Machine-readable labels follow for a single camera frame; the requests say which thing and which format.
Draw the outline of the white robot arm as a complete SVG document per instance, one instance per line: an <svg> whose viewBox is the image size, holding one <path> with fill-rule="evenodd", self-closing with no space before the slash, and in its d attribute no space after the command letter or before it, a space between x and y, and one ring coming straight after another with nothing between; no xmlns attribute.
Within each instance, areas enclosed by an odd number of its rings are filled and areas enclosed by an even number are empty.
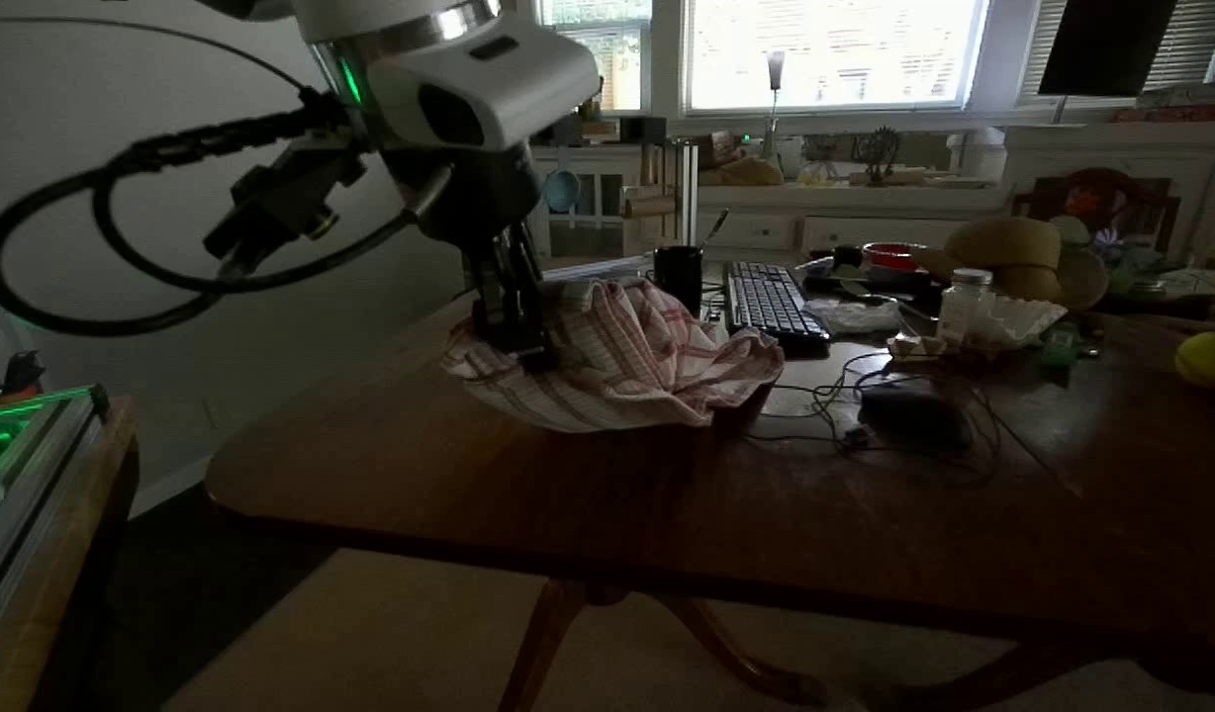
<svg viewBox="0 0 1215 712"><path fill-rule="evenodd" d="M462 255L472 332L530 369L554 359L530 245L530 140L592 90L592 54L489 0L203 0L294 21L422 236Z"/></svg>

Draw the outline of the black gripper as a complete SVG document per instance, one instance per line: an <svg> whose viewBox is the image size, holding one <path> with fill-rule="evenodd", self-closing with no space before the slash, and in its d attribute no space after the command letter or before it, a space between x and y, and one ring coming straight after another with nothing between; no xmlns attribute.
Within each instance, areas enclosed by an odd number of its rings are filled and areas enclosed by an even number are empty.
<svg viewBox="0 0 1215 712"><path fill-rule="evenodd" d="M462 152L451 158L451 179L422 215L422 233L451 240L480 293L473 327L496 351L521 347L526 371L551 371L557 347L538 306L538 264L526 216L538 204L538 173L521 145Z"/></svg>

